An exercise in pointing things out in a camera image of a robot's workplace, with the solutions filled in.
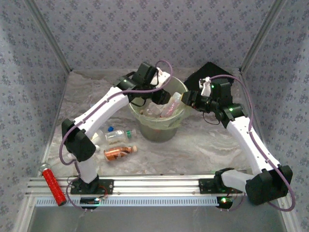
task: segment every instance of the black mounting plate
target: black mounting plate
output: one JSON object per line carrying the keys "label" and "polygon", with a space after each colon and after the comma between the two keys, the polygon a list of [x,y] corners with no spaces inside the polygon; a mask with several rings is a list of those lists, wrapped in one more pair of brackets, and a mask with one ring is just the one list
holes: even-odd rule
{"label": "black mounting plate", "polygon": [[[112,179],[99,179],[98,180],[98,188],[95,191],[93,191],[91,194],[92,195],[105,195],[105,189],[106,189],[107,194],[112,195],[113,188],[114,188],[114,180],[112,180]],[[72,184],[70,193],[72,195],[89,194],[89,192],[84,191],[82,188],[74,187],[74,183]]]}
{"label": "black mounting plate", "polygon": [[225,187],[225,186],[221,188],[217,188],[214,179],[199,179],[198,186],[199,186],[200,194],[242,193],[242,191],[239,191],[234,188]]}

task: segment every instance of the patterned wallpaper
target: patterned wallpaper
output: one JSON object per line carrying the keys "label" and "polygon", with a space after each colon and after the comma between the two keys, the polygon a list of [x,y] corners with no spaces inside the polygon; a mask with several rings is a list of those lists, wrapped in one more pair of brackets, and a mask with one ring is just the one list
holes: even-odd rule
{"label": "patterned wallpaper", "polygon": [[308,22],[309,2],[287,1],[245,73],[268,148],[294,172],[296,211],[304,231],[309,231]]}
{"label": "patterned wallpaper", "polygon": [[72,69],[239,67],[273,0],[38,0]]}
{"label": "patterned wallpaper", "polygon": [[0,231],[36,176],[66,74],[22,1],[0,1]]}

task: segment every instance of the orange bottle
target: orange bottle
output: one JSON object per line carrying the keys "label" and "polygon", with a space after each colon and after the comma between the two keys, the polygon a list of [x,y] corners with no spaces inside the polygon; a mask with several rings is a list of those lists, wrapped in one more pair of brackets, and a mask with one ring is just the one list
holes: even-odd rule
{"label": "orange bottle", "polygon": [[136,151],[137,151],[136,146],[118,146],[108,150],[104,150],[104,155],[108,161],[111,161]]}

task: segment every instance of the translucent bucket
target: translucent bucket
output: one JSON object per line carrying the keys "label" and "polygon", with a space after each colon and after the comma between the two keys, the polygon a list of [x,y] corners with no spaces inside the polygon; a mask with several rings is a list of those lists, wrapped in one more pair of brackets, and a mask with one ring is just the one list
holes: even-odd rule
{"label": "translucent bucket", "polygon": [[[182,81],[173,77],[168,85],[164,88],[167,92],[173,95],[175,92],[184,93],[188,91]],[[136,98],[133,100],[135,104],[142,105],[144,100]],[[190,114],[190,107],[185,107],[176,112],[172,117],[168,118],[153,118],[140,114],[140,111],[145,108],[137,107],[129,104],[129,108],[134,117],[138,120],[140,132],[142,135],[152,142],[162,143],[170,140],[177,132],[181,121]]]}

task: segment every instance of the red cylinder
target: red cylinder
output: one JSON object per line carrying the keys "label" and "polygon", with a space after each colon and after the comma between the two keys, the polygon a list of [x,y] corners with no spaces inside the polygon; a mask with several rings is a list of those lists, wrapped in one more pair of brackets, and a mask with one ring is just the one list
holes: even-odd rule
{"label": "red cylinder", "polygon": [[49,168],[45,169],[42,172],[42,175],[44,176],[46,183],[48,184],[49,189],[51,190],[58,206],[64,205],[67,202],[66,197],[64,196],[63,192],[61,191],[61,188],[60,188],[52,170],[50,170]]}

